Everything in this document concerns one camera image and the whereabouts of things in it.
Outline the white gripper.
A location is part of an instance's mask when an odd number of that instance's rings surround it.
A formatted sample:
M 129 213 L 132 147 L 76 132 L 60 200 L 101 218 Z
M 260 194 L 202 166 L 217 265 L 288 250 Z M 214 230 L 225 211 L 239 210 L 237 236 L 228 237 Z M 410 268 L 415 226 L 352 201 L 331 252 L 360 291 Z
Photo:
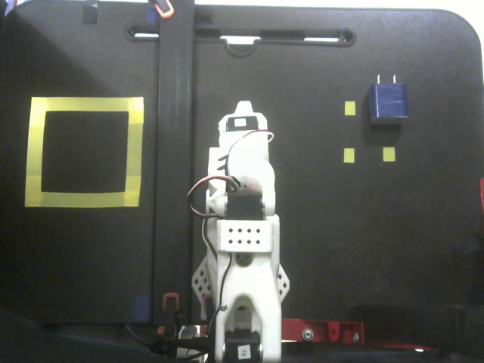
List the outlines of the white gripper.
M 219 121 L 220 147 L 231 147 L 239 140 L 248 141 L 249 138 L 272 141 L 273 132 L 268 129 L 267 118 L 262 113 L 253 112 L 250 101 L 239 101 L 235 112 Z

